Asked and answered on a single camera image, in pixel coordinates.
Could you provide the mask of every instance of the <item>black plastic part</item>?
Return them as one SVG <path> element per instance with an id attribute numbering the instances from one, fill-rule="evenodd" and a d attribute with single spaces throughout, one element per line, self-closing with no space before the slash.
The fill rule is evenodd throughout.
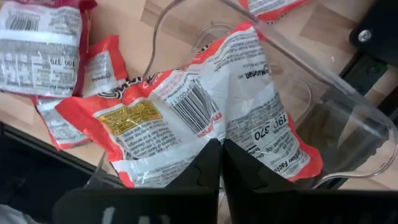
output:
<path id="1" fill-rule="evenodd" d="M 217 189 L 220 184 L 221 143 L 210 140 L 191 164 L 166 188 L 207 187 Z"/>
<path id="2" fill-rule="evenodd" d="M 397 192 L 298 190 L 258 194 L 262 199 L 258 222 L 240 223 L 398 223 Z"/>
<path id="3" fill-rule="evenodd" d="M 218 191 L 192 189 L 76 190 L 53 208 L 56 224 L 216 223 Z"/>
<path id="4" fill-rule="evenodd" d="M 212 139 L 191 164 L 164 189 L 77 190 L 53 209 L 56 224 L 103 223 L 114 210 L 119 223 L 216 223 L 221 144 Z"/>
<path id="5" fill-rule="evenodd" d="M 67 152 L 60 151 L 58 152 L 52 145 L 49 145 L 39 139 L 36 139 L 26 133 L 23 133 L 22 131 L 13 128 L 12 126 L 6 125 L 4 123 L 1 124 L 1 130 L 2 134 L 15 139 L 16 141 L 19 141 L 23 144 L 26 144 L 27 146 L 31 147 L 32 149 L 36 149 L 46 155 L 49 155 L 53 158 L 56 158 L 76 169 L 79 169 L 89 175 L 92 175 L 94 171 L 96 170 L 96 167 L 75 157 L 70 155 Z M 103 176 L 102 181 L 110 184 L 115 187 L 120 187 L 124 188 L 123 184 L 121 183 L 120 179 L 116 176 L 109 175 L 103 170 L 99 170 L 101 176 Z"/>
<path id="6" fill-rule="evenodd" d="M 229 139 L 223 146 L 222 176 L 233 223 L 277 220 L 283 201 L 270 202 L 270 198 L 279 197 L 278 192 L 285 195 L 295 188 Z"/>
<path id="7" fill-rule="evenodd" d="M 390 95 L 388 95 L 377 107 L 385 115 L 387 115 L 395 126 L 398 126 L 398 87 L 396 87 Z"/>
<path id="8" fill-rule="evenodd" d="M 360 51 L 398 67 L 398 29 L 392 26 L 397 20 L 396 0 L 378 0 L 361 23 L 351 32 L 350 42 Z M 359 41 L 363 30 L 371 32 L 366 42 Z"/>
<path id="9" fill-rule="evenodd" d="M 386 63 L 362 52 L 357 52 L 340 76 L 364 96 L 386 71 Z"/>
<path id="10" fill-rule="evenodd" d="M 0 204 L 39 223 L 52 222 L 55 202 L 65 192 L 84 186 L 90 178 L 89 174 L 23 142 L 7 136 L 0 136 L 0 142 Z"/>

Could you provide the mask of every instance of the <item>barcode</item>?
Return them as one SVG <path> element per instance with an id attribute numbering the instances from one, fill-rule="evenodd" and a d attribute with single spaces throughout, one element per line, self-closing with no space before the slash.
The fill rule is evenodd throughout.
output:
<path id="1" fill-rule="evenodd" d="M 211 121 L 211 115 L 218 111 L 214 100 L 200 85 L 198 80 L 192 80 L 192 88 L 172 109 L 196 134 L 205 129 Z"/>
<path id="2" fill-rule="evenodd" d="M 38 31 L 39 18 L 27 16 L 9 16 L 6 21 L 6 29 Z"/>

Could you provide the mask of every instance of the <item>yellow label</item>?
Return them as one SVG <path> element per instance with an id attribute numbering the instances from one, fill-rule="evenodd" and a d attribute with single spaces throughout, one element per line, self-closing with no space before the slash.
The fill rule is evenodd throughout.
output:
<path id="1" fill-rule="evenodd" d="M 162 115 L 151 101 L 141 101 L 130 108 L 123 106 L 98 117 L 114 136 L 123 134 L 143 122 L 161 118 Z"/>

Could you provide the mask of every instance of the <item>packaging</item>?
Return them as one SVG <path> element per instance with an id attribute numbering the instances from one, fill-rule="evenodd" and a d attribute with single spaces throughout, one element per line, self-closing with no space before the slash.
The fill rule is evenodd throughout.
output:
<path id="1" fill-rule="evenodd" d="M 239 3 L 259 19 L 273 23 L 289 11 L 309 0 L 239 0 Z"/>
<path id="2" fill-rule="evenodd" d="M 0 10 L 0 89 L 80 95 L 95 0 L 5 1 Z"/>
<path id="3" fill-rule="evenodd" d="M 291 181 L 316 176 L 322 159 L 298 138 L 261 38 L 240 24 L 183 68 L 55 108 L 106 150 L 128 187 L 166 186 L 212 138 L 232 139 Z"/>
<path id="4" fill-rule="evenodd" d="M 124 60 L 119 51 L 119 36 L 111 35 L 92 46 L 88 52 L 83 97 L 116 88 L 128 78 Z M 37 111 L 47 126 L 53 145 L 58 149 L 69 149 L 89 142 L 90 139 L 65 121 L 55 110 L 61 100 L 34 100 Z"/>

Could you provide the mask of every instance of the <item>clear plastic container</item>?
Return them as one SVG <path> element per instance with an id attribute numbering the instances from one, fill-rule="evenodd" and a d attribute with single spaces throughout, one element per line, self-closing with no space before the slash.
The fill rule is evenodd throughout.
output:
<path id="1" fill-rule="evenodd" d="M 315 188 L 334 178 L 370 178 L 384 172 L 397 155 L 392 121 L 337 74 L 234 1 L 176 0 L 168 5 L 155 25 L 152 58 L 144 75 L 189 63 L 202 47 L 244 21 L 266 36 L 262 45 L 282 103 L 298 135 L 322 155 L 322 173 L 303 185 Z"/>
<path id="2" fill-rule="evenodd" d="M 90 179 L 83 186 L 84 189 L 123 189 L 126 188 L 121 181 L 108 171 L 111 164 L 104 152 Z"/>

